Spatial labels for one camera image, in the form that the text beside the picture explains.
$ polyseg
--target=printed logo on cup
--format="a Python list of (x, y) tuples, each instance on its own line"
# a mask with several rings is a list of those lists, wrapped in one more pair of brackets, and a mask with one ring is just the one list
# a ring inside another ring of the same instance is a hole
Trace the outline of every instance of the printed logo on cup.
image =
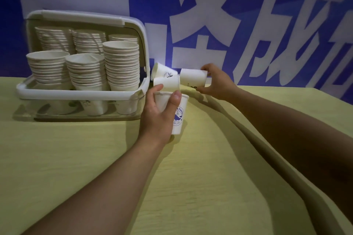
[(178, 107), (174, 115), (174, 121), (173, 121), (174, 126), (181, 125), (183, 114), (184, 114), (183, 109), (181, 107)]
[(172, 77), (173, 75), (170, 73), (170, 72), (166, 72), (164, 75), (163, 75), (163, 77)]
[(197, 88), (196, 86), (191, 86), (190, 83), (188, 83), (188, 86), (195, 89)]

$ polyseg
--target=table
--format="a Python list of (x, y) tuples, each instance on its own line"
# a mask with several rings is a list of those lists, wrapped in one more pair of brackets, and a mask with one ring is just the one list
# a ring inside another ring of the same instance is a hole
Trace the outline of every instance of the table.
[[(22, 80), (0, 78), (0, 234), (20, 234), (99, 175), (138, 135), (138, 120), (14, 120), (21, 109), (15, 86)], [(353, 135), (353, 107), (319, 90), (242, 88)], [(236, 108), (186, 87), (183, 92), (190, 95), (183, 133), (158, 158), (127, 234), (315, 234), (303, 199), (314, 223), (336, 234), (353, 230)]]

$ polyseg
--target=fingernail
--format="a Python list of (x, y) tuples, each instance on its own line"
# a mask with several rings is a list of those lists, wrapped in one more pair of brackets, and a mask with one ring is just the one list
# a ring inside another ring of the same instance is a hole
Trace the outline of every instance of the fingernail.
[(181, 97), (181, 92), (179, 90), (175, 91), (173, 94), (175, 97), (180, 98)]

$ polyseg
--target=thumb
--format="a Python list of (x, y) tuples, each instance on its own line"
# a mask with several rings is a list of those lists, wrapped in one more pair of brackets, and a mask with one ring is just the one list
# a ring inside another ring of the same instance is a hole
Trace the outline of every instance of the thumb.
[(210, 87), (198, 86), (196, 91), (199, 91), (201, 94), (208, 94), (210, 92)]
[(167, 106), (165, 107), (165, 110), (163, 111), (163, 114), (167, 118), (173, 118), (175, 115), (175, 111), (177, 110), (179, 104), (181, 101), (181, 92), (179, 90), (174, 91), (174, 93), (170, 96)]

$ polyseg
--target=fish logo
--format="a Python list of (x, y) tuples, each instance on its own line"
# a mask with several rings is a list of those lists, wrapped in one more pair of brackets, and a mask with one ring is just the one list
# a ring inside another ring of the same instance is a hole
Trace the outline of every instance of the fish logo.
[(184, 114), (183, 109), (181, 107), (178, 107), (174, 115), (174, 121), (173, 121), (174, 126), (181, 125), (181, 122), (183, 120), (183, 114)]

